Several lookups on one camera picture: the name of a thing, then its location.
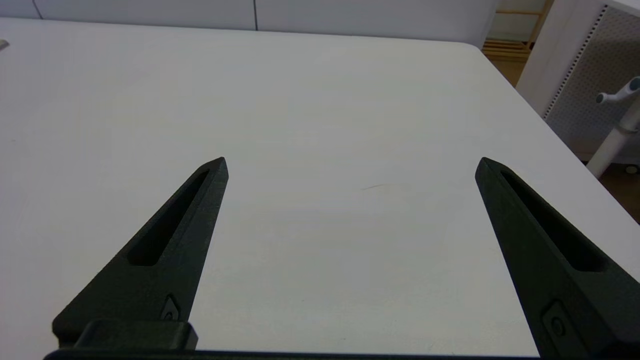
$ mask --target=white table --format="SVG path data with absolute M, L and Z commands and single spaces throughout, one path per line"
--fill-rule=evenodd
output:
M 198 348 L 536 355 L 474 180 L 505 163 L 640 279 L 640 228 L 471 45 L 0 19 L 0 358 L 201 163 Z

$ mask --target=pegboard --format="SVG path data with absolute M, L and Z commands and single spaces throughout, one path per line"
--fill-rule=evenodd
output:
M 640 76 L 640 18 L 604 6 L 543 118 L 576 155 L 589 158 L 633 102 L 596 104 L 596 95 L 616 93 L 634 76 Z M 616 161 L 640 163 L 640 135 Z

